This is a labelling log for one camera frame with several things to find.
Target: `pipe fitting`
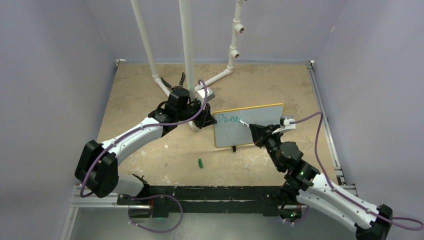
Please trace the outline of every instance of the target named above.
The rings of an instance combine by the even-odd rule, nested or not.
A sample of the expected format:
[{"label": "pipe fitting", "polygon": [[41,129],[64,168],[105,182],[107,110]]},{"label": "pipe fitting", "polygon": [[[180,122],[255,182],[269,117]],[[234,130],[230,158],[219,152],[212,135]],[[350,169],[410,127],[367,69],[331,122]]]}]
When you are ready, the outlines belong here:
[{"label": "pipe fitting", "polygon": [[242,34],[245,31],[245,26],[241,25],[240,23],[236,24],[234,26],[234,30],[236,33]]},{"label": "pipe fitting", "polygon": [[238,59],[240,57],[240,52],[237,50],[232,50],[229,52],[234,59]]}]

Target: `cable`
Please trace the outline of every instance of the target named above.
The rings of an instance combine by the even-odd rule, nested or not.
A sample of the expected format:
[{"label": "cable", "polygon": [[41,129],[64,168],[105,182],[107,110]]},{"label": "cable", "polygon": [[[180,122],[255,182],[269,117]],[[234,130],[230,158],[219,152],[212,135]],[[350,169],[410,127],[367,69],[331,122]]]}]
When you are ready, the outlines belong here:
[{"label": "cable", "polygon": [[414,218],[410,218],[410,217],[402,217],[402,216],[395,216],[395,217],[393,217],[393,220],[406,220],[406,221],[415,222],[415,223],[418,223],[418,224],[421,225],[421,226],[417,226],[417,227],[406,226],[406,225],[403,225],[403,224],[394,222],[394,221],[392,221],[390,219],[387,219],[387,218],[385,218],[383,216],[380,216],[378,213],[375,213],[373,211],[369,211],[368,208],[366,208],[365,206],[359,204],[358,202],[356,202],[355,200],[351,199],[350,197],[344,195],[342,192],[340,192],[339,190],[337,190],[333,186],[333,183],[331,182],[327,171],[325,170],[323,164],[321,163],[320,158],[318,157],[318,136],[320,134],[320,128],[321,128],[321,124],[323,123],[324,114],[321,111],[319,111],[319,112],[316,112],[316,113],[314,113],[314,114],[312,114],[310,116],[307,116],[307,117],[305,117],[303,119],[300,119],[300,120],[297,120],[297,121],[292,121],[291,124],[302,123],[302,122],[304,122],[306,120],[309,120],[309,119],[315,117],[316,115],[321,115],[321,117],[319,118],[318,130],[316,131],[316,136],[315,136],[315,146],[314,146],[314,148],[315,148],[315,157],[316,157],[316,160],[318,161],[319,166],[322,169],[322,173],[324,174],[325,180],[327,181],[327,183],[330,186],[330,188],[334,192],[336,192],[337,194],[339,194],[340,196],[342,196],[344,199],[346,199],[349,202],[351,202],[352,204],[358,206],[359,208],[363,209],[366,212],[369,212],[373,216],[375,216],[375,217],[377,217],[377,218],[379,218],[379,219],[381,219],[383,221],[388,222],[389,224],[395,225],[395,226],[397,226],[399,228],[403,228],[403,229],[406,229],[406,230],[411,230],[411,231],[420,231],[420,230],[423,230],[424,229],[424,223],[422,221],[418,220],[418,219],[414,219]]},{"label": "cable", "polygon": [[105,153],[107,151],[109,151],[114,145],[118,144],[120,141],[122,141],[123,139],[125,139],[126,137],[128,137],[129,135],[138,132],[140,130],[143,130],[145,128],[150,128],[150,127],[157,127],[157,126],[177,126],[177,125],[181,125],[181,124],[185,124],[188,123],[190,121],[193,121],[195,118],[197,118],[199,116],[199,114],[202,112],[202,110],[205,108],[206,106],[206,102],[208,101],[208,90],[206,87],[206,83],[203,80],[199,80],[198,83],[201,83],[203,85],[204,88],[204,101],[203,104],[201,105],[201,108],[199,109],[199,111],[196,112],[196,114],[192,117],[190,117],[187,120],[184,121],[179,121],[179,122],[173,122],[173,123],[152,123],[152,124],[146,124],[146,125],[142,125],[140,127],[136,127],[131,131],[128,131],[126,133],[124,133],[122,136],[120,136],[118,139],[116,139],[113,143],[111,143],[109,146],[107,146],[97,157],[96,159],[93,161],[93,163],[91,164],[90,168],[88,169],[87,173],[85,174],[84,177],[84,181],[82,181],[82,185],[81,185],[81,190],[79,191],[79,196],[81,198],[86,198],[90,195],[93,194],[93,192],[89,192],[87,194],[84,194],[84,190],[86,189],[86,185],[87,182],[89,180],[90,174],[92,173],[94,167],[96,166],[96,164],[100,161],[100,159],[102,159],[103,155],[105,155]]},{"label": "cable", "polygon": [[181,212],[181,215],[179,217],[178,222],[173,227],[171,227],[170,229],[167,229],[167,230],[155,230],[155,229],[151,229],[151,228],[145,227],[143,225],[140,225],[140,224],[134,222],[133,219],[131,218],[130,210],[128,210],[129,222],[132,223],[136,227],[142,228],[142,229],[147,230],[147,231],[152,232],[152,233],[165,234],[165,233],[169,233],[169,232],[173,231],[174,229],[176,229],[180,225],[181,221],[183,220],[183,206],[181,206],[181,203],[175,197],[173,197],[171,195],[159,194],[159,195],[153,195],[153,196],[148,196],[148,197],[132,197],[132,196],[125,194],[125,196],[131,198],[132,200],[138,200],[138,201],[154,199],[154,198],[158,198],[158,197],[170,198],[170,199],[174,200],[176,202],[176,204],[178,204],[179,210]]}]

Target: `whiteboard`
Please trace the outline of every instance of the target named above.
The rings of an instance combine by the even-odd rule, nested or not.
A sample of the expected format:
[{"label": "whiteboard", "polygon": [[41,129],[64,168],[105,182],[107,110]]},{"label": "whiteboard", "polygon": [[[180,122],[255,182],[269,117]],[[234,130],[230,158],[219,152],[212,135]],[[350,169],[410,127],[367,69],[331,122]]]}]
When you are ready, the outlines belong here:
[{"label": "whiteboard", "polygon": [[217,123],[213,126],[213,136],[216,148],[225,148],[253,144],[250,129],[240,123],[259,124],[267,126],[280,124],[284,104],[270,104],[230,110],[217,111],[212,116]]}]

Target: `yellow frame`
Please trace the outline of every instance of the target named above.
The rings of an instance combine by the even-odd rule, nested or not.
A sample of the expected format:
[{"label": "yellow frame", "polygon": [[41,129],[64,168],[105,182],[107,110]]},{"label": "yellow frame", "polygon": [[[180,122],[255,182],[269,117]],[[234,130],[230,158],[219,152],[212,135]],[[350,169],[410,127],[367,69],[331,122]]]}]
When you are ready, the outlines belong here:
[{"label": "yellow frame", "polygon": [[[212,117],[215,118],[215,114],[226,113],[226,112],[231,112],[231,111],[239,111],[239,110],[246,110],[246,109],[258,109],[258,108],[274,107],[274,106],[282,106],[281,115],[284,115],[284,109],[286,108],[284,103],[274,103],[274,104],[268,104],[268,105],[249,106],[249,107],[241,107],[241,108],[234,108],[234,109],[228,109],[228,110],[220,110],[220,111],[214,112],[212,114]],[[231,146],[219,146],[219,147],[217,146],[217,137],[215,136],[215,124],[213,125],[213,144],[215,145],[215,148],[217,148],[217,149],[223,149],[223,148],[231,147]],[[244,145],[249,145],[249,144],[252,144],[252,143],[240,144],[240,145],[236,145],[236,146],[244,146]]]}]

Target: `purple cable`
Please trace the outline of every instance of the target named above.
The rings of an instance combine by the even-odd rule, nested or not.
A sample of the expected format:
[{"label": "purple cable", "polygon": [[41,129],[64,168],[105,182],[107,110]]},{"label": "purple cable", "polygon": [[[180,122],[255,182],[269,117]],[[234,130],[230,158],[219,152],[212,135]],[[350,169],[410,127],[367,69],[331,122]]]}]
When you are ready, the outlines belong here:
[{"label": "purple cable", "polygon": [[167,230],[155,230],[155,229],[151,229],[151,228],[145,227],[143,225],[140,225],[140,224],[134,222],[133,219],[131,219],[130,210],[128,210],[128,219],[129,219],[129,222],[132,223],[136,227],[142,228],[142,229],[147,230],[147,231],[152,232],[152,233],[165,234],[165,233],[169,233],[169,232],[173,231],[174,229],[176,229],[180,225],[181,221],[183,220],[183,206],[181,206],[181,203],[175,197],[173,197],[171,195],[159,194],[159,195],[148,196],[148,197],[132,197],[132,196],[129,196],[129,195],[126,195],[126,196],[129,197],[129,198],[131,198],[132,200],[138,200],[138,201],[148,200],[148,199],[154,199],[154,198],[157,198],[157,197],[170,198],[170,199],[174,200],[178,204],[179,210],[181,212],[181,215],[179,217],[179,220],[175,224],[175,226],[173,226],[173,227],[171,227],[170,229],[167,229]]},{"label": "purple cable", "polygon": [[[307,117],[305,117],[303,119],[300,119],[298,121],[292,121],[291,124],[302,123],[302,122],[304,122],[306,120],[309,120],[309,119],[315,117],[316,115],[321,115],[321,117],[319,119],[318,130],[316,131],[316,137],[315,137],[315,146],[314,146],[314,148],[315,148],[315,157],[316,157],[316,160],[318,161],[319,166],[322,169],[322,173],[324,174],[325,179],[326,179],[328,185],[330,186],[330,188],[334,192],[336,192],[337,194],[339,194],[340,196],[342,196],[344,199],[348,200],[349,202],[351,202],[352,204],[358,206],[359,208],[363,209],[364,211],[367,211],[368,209],[366,207],[364,207],[363,205],[361,205],[358,202],[354,201],[350,197],[344,195],[339,190],[335,189],[335,187],[333,186],[333,184],[332,184],[332,182],[331,182],[331,180],[329,178],[329,175],[327,174],[327,171],[325,170],[323,164],[321,163],[320,158],[318,157],[318,136],[320,134],[320,128],[321,128],[321,124],[323,123],[324,114],[321,111],[319,111],[319,112],[316,112],[316,113],[314,113],[314,114],[312,114],[310,116],[307,116]],[[414,219],[414,218],[410,218],[410,217],[402,217],[402,216],[395,216],[395,217],[393,217],[393,220],[406,220],[406,221],[415,222],[415,223],[418,223],[418,224],[421,225],[421,226],[417,226],[417,227],[411,227],[411,226],[406,226],[406,225],[403,225],[403,224],[394,222],[394,221],[392,221],[390,219],[387,219],[387,218],[385,218],[383,216],[378,215],[377,213],[375,213],[373,211],[370,211],[369,213],[372,214],[373,216],[375,216],[375,217],[377,217],[377,218],[379,218],[381,220],[384,220],[384,221],[386,221],[386,222],[388,222],[390,224],[393,224],[393,225],[395,225],[395,226],[397,226],[399,228],[403,228],[403,229],[411,230],[411,231],[420,231],[420,230],[423,230],[424,229],[424,223],[422,221],[418,220],[418,219]]]},{"label": "purple cable", "polygon": [[197,116],[199,116],[199,114],[202,112],[202,110],[205,108],[205,106],[206,106],[206,102],[208,101],[208,90],[207,90],[207,86],[206,86],[206,83],[203,81],[203,80],[199,80],[198,81],[199,83],[201,83],[202,85],[203,85],[203,88],[204,88],[204,101],[203,101],[203,104],[201,105],[201,108],[199,109],[199,111],[197,111],[196,112],[196,114],[194,115],[194,116],[192,116],[192,117],[190,117],[189,119],[187,119],[187,120],[184,120],[184,121],[179,121],[179,122],[174,122],[174,123],[153,123],[153,124],[146,124],[146,125],[144,125],[144,126],[141,126],[141,127],[137,127],[137,128],[134,128],[133,130],[131,130],[131,131],[128,131],[128,132],[126,132],[125,134],[123,134],[122,136],[120,136],[118,139],[116,139],[115,140],[115,142],[114,143],[111,143],[109,146],[107,146],[97,157],[96,157],[96,159],[94,160],[94,162],[91,164],[91,166],[90,166],[90,168],[88,169],[88,171],[87,171],[87,173],[85,174],[85,177],[84,177],[84,181],[82,181],[82,185],[81,185],[81,190],[79,191],[79,196],[81,197],[81,198],[86,198],[86,197],[88,197],[88,196],[90,196],[90,195],[92,195],[93,194],[93,192],[90,192],[90,193],[87,193],[87,194],[85,194],[84,195],[84,189],[86,189],[86,186],[87,186],[87,182],[89,181],[89,177],[90,177],[90,174],[92,173],[92,171],[93,171],[93,169],[94,169],[94,167],[96,166],[96,164],[100,161],[100,159],[102,159],[102,157],[103,157],[103,155],[105,155],[105,153],[107,152],[107,151],[109,151],[113,146],[114,146],[114,144],[116,145],[116,144],[118,144],[120,141],[122,141],[123,139],[125,139],[126,137],[128,137],[129,135],[131,135],[131,134],[133,134],[133,133],[135,133],[135,132],[138,132],[138,131],[140,131],[140,130],[143,130],[144,128],[149,128],[149,127],[156,127],[156,126],[176,126],[176,125],[180,125],[180,124],[185,124],[185,123],[188,123],[188,122],[190,122],[190,121],[192,121],[192,120],[194,120],[195,118],[197,118]]}]

